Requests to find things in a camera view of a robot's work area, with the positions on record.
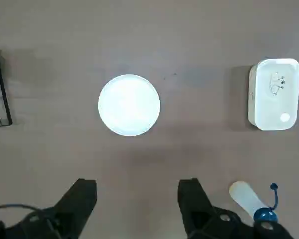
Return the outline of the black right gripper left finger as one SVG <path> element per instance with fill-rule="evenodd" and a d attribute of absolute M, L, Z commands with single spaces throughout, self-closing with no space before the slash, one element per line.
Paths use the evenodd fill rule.
<path fill-rule="evenodd" d="M 22 208 L 30 213 L 7 227 L 0 221 L 0 239 L 77 239 L 97 203 L 95 180 L 78 179 L 53 206 L 3 204 L 0 209 Z"/>

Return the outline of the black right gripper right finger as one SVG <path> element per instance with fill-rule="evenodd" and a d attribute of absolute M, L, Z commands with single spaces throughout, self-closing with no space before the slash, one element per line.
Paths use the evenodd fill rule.
<path fill-rule="evenodd" d="M 253 219 L 253 225 L 240 217 L 212 205 L 198 179 L 183 179 L 178 184 L 177 199 L 188 239 L 290 239 L 290 233 L 278 222 L 278 186 L 270 185 L 275 196 L 273 206 L 266 206 L 250 185 L 243 181 L 229 188 L 232 199 Z"/>

